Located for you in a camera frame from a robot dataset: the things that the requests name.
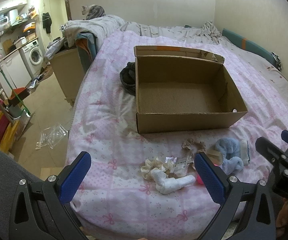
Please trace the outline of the white washing machine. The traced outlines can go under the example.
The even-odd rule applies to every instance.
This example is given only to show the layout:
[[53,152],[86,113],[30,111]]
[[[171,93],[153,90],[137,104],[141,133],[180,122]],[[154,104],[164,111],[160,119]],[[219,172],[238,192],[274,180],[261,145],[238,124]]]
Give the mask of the white washing machine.
[[30,77],[35,79],[41,72],[43,54],[37,39],[32,40],[19,49],[20,55]]

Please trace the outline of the pink makeup sponge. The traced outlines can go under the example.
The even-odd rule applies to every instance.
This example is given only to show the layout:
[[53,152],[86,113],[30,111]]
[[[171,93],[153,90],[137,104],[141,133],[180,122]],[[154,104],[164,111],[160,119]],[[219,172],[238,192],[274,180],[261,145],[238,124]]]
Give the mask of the pink makeup sponge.
[[197,183],[198,183],[199,185],[204,185],[203,180],[201,179],[201,177],[200,177],[199,174],[197,174]]

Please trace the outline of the open cardboard box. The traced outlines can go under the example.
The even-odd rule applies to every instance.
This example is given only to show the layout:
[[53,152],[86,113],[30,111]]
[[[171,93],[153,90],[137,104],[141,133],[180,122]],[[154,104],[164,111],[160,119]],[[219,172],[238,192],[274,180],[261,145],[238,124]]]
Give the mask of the open cardboard box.
[[229,128],[247,107],[223,56],[172,46],[135,46],[140,134]]

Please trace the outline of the grey white blanket pile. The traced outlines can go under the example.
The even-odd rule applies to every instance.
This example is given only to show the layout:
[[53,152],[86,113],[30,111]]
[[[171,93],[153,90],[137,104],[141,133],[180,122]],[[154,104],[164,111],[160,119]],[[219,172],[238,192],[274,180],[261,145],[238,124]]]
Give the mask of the grey white blanket pile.
[[116,15],[105,15],[91,20],[73,20],[65,23],[65,37],[69,47],[75,44],[77,35],[91,33],[96,37],[96,48],[99,50],[104,40],[125,24],[125,20]]

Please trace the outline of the clear plastic packaging on floor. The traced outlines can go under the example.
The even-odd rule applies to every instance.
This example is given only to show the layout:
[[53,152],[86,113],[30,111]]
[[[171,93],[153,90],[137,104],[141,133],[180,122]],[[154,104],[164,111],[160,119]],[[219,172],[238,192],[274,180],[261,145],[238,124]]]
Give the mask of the clear plastic packaging on floor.
[[40,150],[45,146],[54,149],[67,135],[68,130],[60,123],[57,123],[40,132],[40,137],[36,143],[35,149]]

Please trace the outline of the grey tabby cat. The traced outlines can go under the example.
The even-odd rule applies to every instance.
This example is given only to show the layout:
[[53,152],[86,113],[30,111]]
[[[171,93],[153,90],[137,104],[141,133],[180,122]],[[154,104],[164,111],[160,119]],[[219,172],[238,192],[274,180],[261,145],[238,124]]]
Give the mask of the grey tabby cat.
[[92,20],[105,16],[105,10],[100,5],[82,5],[82,15],[85,16],[86,20]]

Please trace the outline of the white kitchen cabinet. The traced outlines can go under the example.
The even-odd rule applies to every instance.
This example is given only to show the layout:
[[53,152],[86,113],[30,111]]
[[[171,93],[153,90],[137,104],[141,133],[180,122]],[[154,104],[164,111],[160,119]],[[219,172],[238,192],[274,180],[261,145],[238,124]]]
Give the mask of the white kitchen cabinet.
[[6,81],[0,70],[0,87],[7,97],[11,96],[11,89],[26,87],[32,80],[19,51],[2,60],[0,66],[8,80]]

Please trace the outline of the clear plastic packet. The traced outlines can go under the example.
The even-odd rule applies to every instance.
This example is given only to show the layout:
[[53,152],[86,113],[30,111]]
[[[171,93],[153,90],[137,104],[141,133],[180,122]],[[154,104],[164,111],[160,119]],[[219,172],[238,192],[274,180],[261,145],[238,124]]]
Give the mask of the clear plastic packet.
[[188,167],[192,163],[192,157],[186,156],[182,158],[178,157],[166,157],[165,169],[166,174],[171,175],[174,178],[181,178],[187,175]]

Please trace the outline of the beige brown scrunchie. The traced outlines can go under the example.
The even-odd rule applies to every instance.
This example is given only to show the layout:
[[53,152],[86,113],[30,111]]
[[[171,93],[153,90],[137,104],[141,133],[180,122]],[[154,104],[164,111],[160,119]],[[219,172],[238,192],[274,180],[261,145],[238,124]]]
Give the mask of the beige brown scrunchie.
[[196,141],[193,138],[185,139],[181,147],[192,153],[206,152],[205,143],[203,141]]

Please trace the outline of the brown cardboard bedside box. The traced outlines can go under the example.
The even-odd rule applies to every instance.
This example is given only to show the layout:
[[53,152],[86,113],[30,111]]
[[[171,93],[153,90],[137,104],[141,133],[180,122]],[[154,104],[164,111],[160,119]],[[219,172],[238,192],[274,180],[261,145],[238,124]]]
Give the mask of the brown cardboard bedside box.
[[65,100],[73,106],[85,75],[77,48],[56,53],[50,63]]

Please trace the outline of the black cloth bundle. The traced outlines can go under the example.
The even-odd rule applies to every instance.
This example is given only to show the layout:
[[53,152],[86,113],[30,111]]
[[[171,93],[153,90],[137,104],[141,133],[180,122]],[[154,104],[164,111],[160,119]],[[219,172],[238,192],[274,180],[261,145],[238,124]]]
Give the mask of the black cloth bundle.
[[130,95],[136,96],[136,72],[135,62],[128,62],[120,72],[120,81],[125,91]]

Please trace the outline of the pink patterned quilt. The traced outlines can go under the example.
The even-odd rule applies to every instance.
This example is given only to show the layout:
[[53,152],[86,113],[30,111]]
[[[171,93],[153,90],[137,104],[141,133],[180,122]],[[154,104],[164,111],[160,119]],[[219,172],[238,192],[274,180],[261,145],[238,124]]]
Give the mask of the pink patterned quilt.
[[249,164],[237,174],[267,179],[271,165],[255,150],[266,137],[285,149],[288,87],[267,77],[269,65],[230,48],[184,44],[115,31],[97,53],[79,90],[66,160],[82,151],[91,168],[71,206],[96,239],[196,239],[219,206],[204,186],[162,194],[143,178],[146,160],[183,157],[186,139],[207,147],[246,140]]

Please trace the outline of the light blue fluffy sock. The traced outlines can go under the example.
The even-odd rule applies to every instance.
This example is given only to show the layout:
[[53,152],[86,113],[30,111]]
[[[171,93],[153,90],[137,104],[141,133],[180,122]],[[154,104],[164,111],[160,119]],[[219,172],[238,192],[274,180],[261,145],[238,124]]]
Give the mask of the light blue fluffy sock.
[[226,175],[240,172],[249,165],[250,155],[247,140],[221,138],[215,143],[214,148],[222,154],[221,169]]

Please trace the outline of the white sock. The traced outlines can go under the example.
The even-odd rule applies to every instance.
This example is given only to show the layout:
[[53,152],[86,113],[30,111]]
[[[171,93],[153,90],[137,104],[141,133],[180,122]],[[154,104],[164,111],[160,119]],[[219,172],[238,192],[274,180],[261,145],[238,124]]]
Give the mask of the white sock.
[[150,174],[155,181],[156,190],[161,194],[169,194],[174,191],[178,191],[183,187],[194,184],[196,182],[196,178],[193,175],[180,178],[168,178],[165,172],[157,168],[152,169]]

